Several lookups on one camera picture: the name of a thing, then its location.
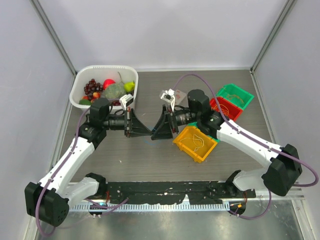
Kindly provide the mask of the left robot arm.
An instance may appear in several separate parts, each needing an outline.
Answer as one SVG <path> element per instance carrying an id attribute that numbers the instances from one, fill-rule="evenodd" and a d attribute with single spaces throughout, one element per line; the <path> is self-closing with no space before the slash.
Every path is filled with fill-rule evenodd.
<path id="1" fill-rule="evenodd" d="M 98 148 L 107 131 L 123 131 L 128 138 L 150 136 L 149 128 L 137 118 L 130 107 L 134 97 L 126 94 L 119 102 L 123 114 L 111 113 L 110 101 L 99 98 L 85 110 L 76 127 L 70 147 L 55 166 L 37 183 L 30 182 L 24 190 L 26 210 L 35 217 L 36 225 L 45 222 L 60 226 L 73 206 L 93 197 L 102 199 L 107 192 L 105 177 L 88 173 L 73 186 L 69 183 L 84 161 Z"/>

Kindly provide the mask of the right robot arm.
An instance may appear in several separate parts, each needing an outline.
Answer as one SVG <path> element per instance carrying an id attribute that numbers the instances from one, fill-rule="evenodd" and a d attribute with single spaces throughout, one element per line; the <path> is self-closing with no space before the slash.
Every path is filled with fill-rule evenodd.
<path id="1" fill-rule="evenodd" d="M 250 189 L 268 189 L 281 197 L 287 195 L 302 173 L 294 146 L 287 144 L 282 147 L 236 125 L 233 120 L 212 109 L 209 97 L 200 89 L 191 90 L 187 94 L 188 106 L 176 110 L 174 93 L 172 89 L 160 93 L 160 99 L 166 104 L 152 130 L 152 140 L 171 139 L 180 126 L 196 123 L 206 136 L 236 147 L 262 166 L 251 171 L 235 171 L 225 186 L 230 197 L 236 198 Z"/>

